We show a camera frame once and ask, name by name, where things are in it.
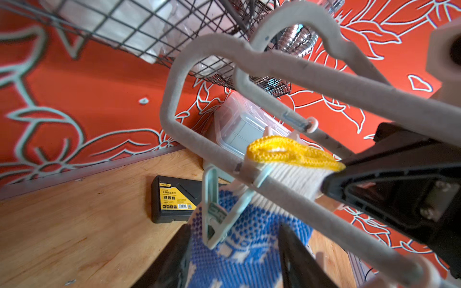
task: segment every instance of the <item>clear plastic box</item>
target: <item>clear plastic box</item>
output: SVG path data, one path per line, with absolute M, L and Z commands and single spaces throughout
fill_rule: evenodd
M 248 145 L 263 136 L 266 126 L 287 137 L 290 131 L 256 104 L 233 92 L 214 113 L 216 142 L 243 158 Z

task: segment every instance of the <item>plastic clip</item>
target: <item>plastic clip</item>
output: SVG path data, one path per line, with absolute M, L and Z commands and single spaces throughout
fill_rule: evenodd
M 258 188 L 271 171 L 271 166 L 264 167 L 254 180 L 253 185 Z M 246 186 L 246 191 L 232 209 L 227 212 L 218 204 L 219 188 L 216 168 L 209 167 L 205 170 L 202 179 L 202 240 L 209 249 L 214 249 L 218 243 L 226 238 L 227 233 L 247 208 L 255 193 L 254 190 Z

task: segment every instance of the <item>metal baseboard trim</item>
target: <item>metal baseboard trim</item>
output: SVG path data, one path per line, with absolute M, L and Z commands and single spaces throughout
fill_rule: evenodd
M 57 173 L 47 177 L 32 179 L 16 184 L 5 185 L 0 188 L 0 200 L 7 198 L 23 195 L 29 192 L 47 188 L 50 186 L 58 185 L 64 182 L 80 179 L 93 174 L 104 172 L 107 170 L 115 169 L 121 166 L 126 166 L 139 161 L 155 158 L 161 155 L 165 155 L 171 152 L 179 151 L 184 149 L 182 145 L 176 145 L 174 147 L 164 148 L 151 152 L 146 152 L 130 157 L 125 157 L 113 161 L 108 161 L 100 164 L 95 164 L 72 171 Z

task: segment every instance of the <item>black plastic part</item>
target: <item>black plastic part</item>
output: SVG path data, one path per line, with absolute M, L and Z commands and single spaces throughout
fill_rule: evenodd
M 461 66 L 461 35 L 453 41 L 450 47 L 450 58 L 453 63 Z
M 131 288 L 184 288 L 190 262 L 190 225 L 184 224 Z
M 284 288 L 338 288 L 286 224 L 278 230 Z
M 192 215 L 191 210 L 170 211 L 162 210 L 160 206 L 160 183 L 171 184 L 184 194 L 194 205 L 199 205 L 201 201 L 201 181 L 189 180 L 167 176 L 157 176 L 151 184 L 151 209 L 152 222 L 169 223 L 172 221 L 187 221 Z
M 378 127 L 375 141 L 345 159 L 347 168 L 329 175 L 322 192 L 427 245 L 461 276 L 461 192 L 438 220 L 420 212 L 437 181 L 461 185 L 461 149 L 391 123 Z

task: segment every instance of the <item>yellow label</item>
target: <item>yellow label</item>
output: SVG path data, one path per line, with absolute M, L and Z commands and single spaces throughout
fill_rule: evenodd
M 176 187 L 160 187 L 161 210 L 193 211 L 195 210 L 195 208 L 196 206 L 186 196 L 184 196 L 184 194 L 182 194 Z

